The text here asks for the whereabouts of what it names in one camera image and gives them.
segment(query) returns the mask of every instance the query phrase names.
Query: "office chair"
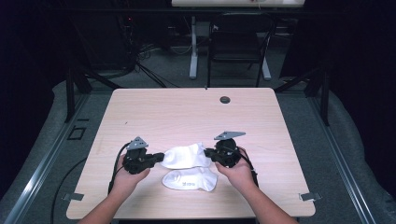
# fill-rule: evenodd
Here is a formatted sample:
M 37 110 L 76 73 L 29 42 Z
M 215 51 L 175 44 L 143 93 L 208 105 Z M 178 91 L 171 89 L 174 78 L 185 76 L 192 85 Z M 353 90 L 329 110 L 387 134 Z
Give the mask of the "office chair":
M 212 62 L 254 63 L 260 65 L 256 80 L 259 87 L 262 64 L 270 36 L 276 28 L 275 21 L 264 13 L 223 13 L 209 26 L 207 57 L 207 87 L 210 87 Z

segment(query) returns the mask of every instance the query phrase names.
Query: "white sock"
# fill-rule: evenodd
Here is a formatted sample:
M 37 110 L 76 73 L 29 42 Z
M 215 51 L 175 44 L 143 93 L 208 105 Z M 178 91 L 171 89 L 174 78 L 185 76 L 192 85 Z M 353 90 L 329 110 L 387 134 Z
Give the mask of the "white sock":
M 169 169 L 209 167 L 212 160 L 205 156 L 204 146 L 197 143 L 188 147 L 172 147 L 165 151 L 161 165 Z
M 174 170 L 163 177 L 163 184 L 169 189 L 204 189 L 215 188 L 218 176 L 209 168 L 194 167 L 185 170 Z

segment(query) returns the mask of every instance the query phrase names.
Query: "gray carpet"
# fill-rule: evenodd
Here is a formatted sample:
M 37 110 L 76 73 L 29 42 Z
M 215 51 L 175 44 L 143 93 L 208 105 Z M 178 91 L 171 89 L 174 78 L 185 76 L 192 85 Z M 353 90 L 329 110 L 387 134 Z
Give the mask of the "gray carpet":
M 283 58 L 287 50 L 287 43 L 283 40 L 272 42 L 267 53 L 267 62 L 273 79 L 261 82 L 261 87 L 275 88 L 283 82 L 278 79 Z M 189 79 L 190 53 L 178 55 L 174 52 L 162 50 L 151 51 L 147 59 L 141 63 L 152 71 L 166 78 L 168 87 L 181 88 L 203 88 L 206 82 L 205 48 L 200 48 L 198 77 Z M 231 78 L 224 78 L 220 74 L 230 72 L 236 73 Z M 229 66 L 216 68 L 213 87 L 217 86 L 254 86 L 254 77 L 257 67 L 252 67 L 247 78 L 235 80 L 242 70 Z M 114 82 L 126 88 L 159 88 L 159 85 L 148 78 L 142 71 L 133 72 L 125 77 L 112 79 Z M 81 102 L 85 102 L 78 111 L 75 119 L 69 124 L 71 128 L 84 129 L 85 132 L 80 140 L 67 140 L 72 132 L 70 129 L 65 134 L 65 139 L 60 144 L 59 154 L 52 164 L 44 183 L 38 193 L 34 195 L 32 203 L 27 206 L 23 213 L 21 223 L 50 223 L 50 210 L 57 188 L 60 186 L 64 175 L 81 159 L 88 156 L 92 141 L 104 115 L 111 90 L 95 80 L 91 80 L 94 88 L 92 94 L 80 96 Z M 317 111 L 312 107 L 311 99 L 306 99 L 301 90 L 304 83 L 292 88 L 288 93 L 277 95 L 282 113 L 290 131 L 290 136 L 296 149 L 298 158 L 302 165 L 304 176 L 309 189 L 318 192 L 323 199 L 316 201 L 317 212 L 312 217 L 300 219 L 300 223 L 361 223 L 356 208 L 351 201 L 346 185 L 340 176 L 334 158 L 331 153 L 331 145 L 323 132 L 320 120 L 316 118 Z M 29 179 L 34 174 L 45 155 L 52 149 L 57 141 L 58 133 L 64 129 L 65 107 L 65 85 L 61 83 L 54 88 L 56 94 L 54 105 L 50 111 L 48 120 L 43 127 L 35 146 L 32 148 L 26 163 L 19 176 L 3 200 L 0 202 L 0 222 L 4 223 L 15 203 L 20 198 Z M 347 164 L 354 175 L 361 192 L 371 209 L 376 223 L 396 223 L 393 203 L 387 201 L 387 194 L 375 182 L 375 178 L 367 164 L 364 162 L 364 148 L 361 144 L 359 132 L 345 111 L 342 104 L 331 94 L 329 105 L 330 129 L 345 156 Z M 56 197 L 54 206 L 54 223 L 76 223 L 65 216 L 68 201 L 62 199 L 65 193 L 73 192 L 78 182 L 83 163 L 74 169 L 60 187 L 60 193 Z

